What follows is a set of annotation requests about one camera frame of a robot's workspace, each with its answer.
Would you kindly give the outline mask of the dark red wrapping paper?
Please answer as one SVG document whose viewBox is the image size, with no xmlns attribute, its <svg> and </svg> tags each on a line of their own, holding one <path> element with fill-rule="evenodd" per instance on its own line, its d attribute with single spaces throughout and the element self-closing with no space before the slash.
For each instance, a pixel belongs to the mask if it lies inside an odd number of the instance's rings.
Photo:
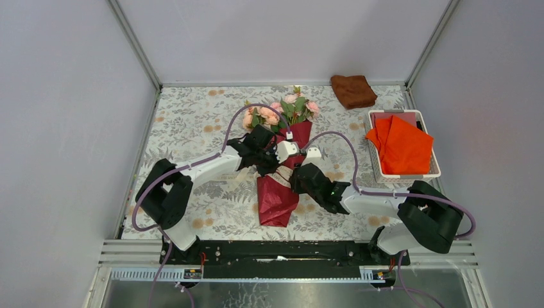
<svg viewBox="0 0 544 308">
<path fill-rule="evenodd" d="M 301 164 L 303 160 L 302 155 L 290 157 L 281 166 L 293 170 L 294 165 Z M 291 188 L 268 177 L 257 179 L 257 198 L 259 223 L 267 227 L 286 227 L 299 202 L 299 195 Z"/>
</svg>

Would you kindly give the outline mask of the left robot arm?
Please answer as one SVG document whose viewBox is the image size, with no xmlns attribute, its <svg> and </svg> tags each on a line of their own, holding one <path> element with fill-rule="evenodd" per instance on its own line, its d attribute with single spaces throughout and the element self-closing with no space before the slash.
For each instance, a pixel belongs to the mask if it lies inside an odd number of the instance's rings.
<svg viewBox="0 0 544 308">
<path fill-rule="evenodd" d="M 174 255 L 185 264 L 199 255 L 196 234 L 183 220 L 192 191 L 217 177 L 255 166 L 264 175 L 276 171 L 289 152 L 289 141 L 279 141 L 270 129 L 258 125 L 243 137 L 228 139 L 217 153 L 177 166 L 164 158 L 155 163 L 136 195 L 142 209 L 173 245 Z"/>
</svg>

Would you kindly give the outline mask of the cream printed ribbon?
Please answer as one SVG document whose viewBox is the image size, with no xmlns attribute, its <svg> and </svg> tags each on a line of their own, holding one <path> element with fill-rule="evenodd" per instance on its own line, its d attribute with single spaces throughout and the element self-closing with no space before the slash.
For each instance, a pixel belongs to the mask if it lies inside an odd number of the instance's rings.
<svg viewBox="0 0 544 308">
<path fill-rule="evenodd" d="M 247 167 L 233 174 L 222 175 L 219 178 L 216 178 L 216 181 L 224 182 L 229 189 L 234 189 L 242 183 L 255 182 L 257 179 L 268 177 L 278 182 L 280 185 L 290 188 L 291 184 L 289 183 L 289 180 L 292 174 L 293 170 L 285 166 L 280 166 L 273 173 L 264 176 L 261 176 L 255 167 Z"/>
</svg>

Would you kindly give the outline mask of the pink fake flower bouquet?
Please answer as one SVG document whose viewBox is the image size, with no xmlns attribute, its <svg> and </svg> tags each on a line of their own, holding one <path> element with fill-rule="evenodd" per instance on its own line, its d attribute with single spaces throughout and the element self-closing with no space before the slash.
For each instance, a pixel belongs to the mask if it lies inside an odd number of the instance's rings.
<svg viewBox="0 0 544 308">
<path fill-rule="evenodd" d="M 258 124 L 274 132 L 304 121 L 313 121 L 319 116 L 318 104 L 304 96 L 301 86 L 294 86 L 293 93 L 268 107 L 252 106 L 243 111 L 242 127 L 251 131 Z"/>
</svg>

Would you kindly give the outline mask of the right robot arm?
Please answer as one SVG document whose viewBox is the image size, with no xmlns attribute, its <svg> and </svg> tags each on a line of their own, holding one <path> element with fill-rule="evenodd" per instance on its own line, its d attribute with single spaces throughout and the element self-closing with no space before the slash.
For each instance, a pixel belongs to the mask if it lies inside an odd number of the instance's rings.
<svg viewBox="0 0 544 308">
<path fill-rule="evenodd" d="M 368 246 L 368 256 L 376 264 L 420 246 L 447 254 L 465 215 L 458 204 L 421 180 L 397 191 L 360 191 L 349 182 L 331 181 L 314 164 L 305 164 L 295 167 L 289 182 L 294 193 L 309 195 L 329 213 L 367 213 L 398 219 L 398 224 L 376 232 L 374 243 Z"/>
</svg>

